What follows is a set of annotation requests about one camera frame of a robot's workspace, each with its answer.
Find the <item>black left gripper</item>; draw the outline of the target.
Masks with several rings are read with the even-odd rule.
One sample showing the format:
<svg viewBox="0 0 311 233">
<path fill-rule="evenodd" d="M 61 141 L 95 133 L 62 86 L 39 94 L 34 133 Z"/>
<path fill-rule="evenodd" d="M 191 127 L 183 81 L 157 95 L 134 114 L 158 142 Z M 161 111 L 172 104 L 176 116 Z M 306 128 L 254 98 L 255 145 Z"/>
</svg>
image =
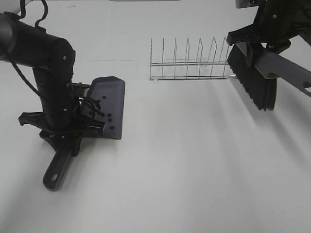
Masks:
<svg viewBox="0 0 311 233">
<path fill-rule="evenodd" d="M 24 112 L 18 121 L 21 126 L 32 125 L 41 129 L 45 134 L 40 138 L 45 140 L 55 151 L 60 146 L 60 137 L 71 137 L 71 156 L 76 157 L 80 151 L 82 138 L 103 137 L 105 123 L 86 116 L 59 116 L 50 118 L 45 112 Z"/>
</svg>

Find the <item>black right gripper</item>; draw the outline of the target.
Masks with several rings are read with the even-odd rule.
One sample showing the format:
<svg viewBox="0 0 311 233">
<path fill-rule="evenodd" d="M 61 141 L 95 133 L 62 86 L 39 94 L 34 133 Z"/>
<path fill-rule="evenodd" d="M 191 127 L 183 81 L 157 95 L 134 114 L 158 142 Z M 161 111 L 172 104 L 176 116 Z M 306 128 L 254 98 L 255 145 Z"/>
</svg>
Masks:
<svg viewBox="0 0 311 233">
<path fill-rule="evenodd" d="M 232 46 L 231 55 L 244 55 L 238 44 L 246 45 L 246 65 L 252 67 L 265 49 L 280 54 L 298 35 L 311 41 L 310 14 L 259 14 L 252 24 L 229 32 L 227 43 Z"/>
</svg>

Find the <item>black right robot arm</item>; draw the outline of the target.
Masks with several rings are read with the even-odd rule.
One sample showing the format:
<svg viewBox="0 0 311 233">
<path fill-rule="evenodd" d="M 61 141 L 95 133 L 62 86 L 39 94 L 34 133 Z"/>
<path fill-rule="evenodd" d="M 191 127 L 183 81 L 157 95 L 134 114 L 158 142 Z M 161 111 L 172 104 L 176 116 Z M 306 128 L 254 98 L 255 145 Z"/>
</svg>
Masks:
<svg viewBox="0 0 311 233">
<path fill-rule="evenodd" d="M 228 33 L 229 45 L 245 42 L 246 64 L 255 64 L 264 49 L 280 54 L 290 39 L 311 29 L 309 0 L 237 0 L 236 8 L 257 6 L 252 24 Z"/>
</svg>

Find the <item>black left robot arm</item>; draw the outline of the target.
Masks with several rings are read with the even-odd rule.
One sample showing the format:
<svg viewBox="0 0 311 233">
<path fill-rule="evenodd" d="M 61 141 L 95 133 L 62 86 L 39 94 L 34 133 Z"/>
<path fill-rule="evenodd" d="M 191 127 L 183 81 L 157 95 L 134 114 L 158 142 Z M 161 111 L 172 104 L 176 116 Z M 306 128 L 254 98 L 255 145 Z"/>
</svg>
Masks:
<svg viewBox="0 0 311 233">
<path fill-rule="evenodd" d="M 72 82 L 75 55 L 66 39 L 21 22 L 17 14 L 0 15 L 0 59 L 13 66 L 42 104 L 41 112 L 22 113 L 20 125 L 41 129 L 40 136 L 56 151 L 72 156 L 86 133 L 104 129 L 95 120 L 99 102 L 83 94 L 85 85 Z"/>
</svg>

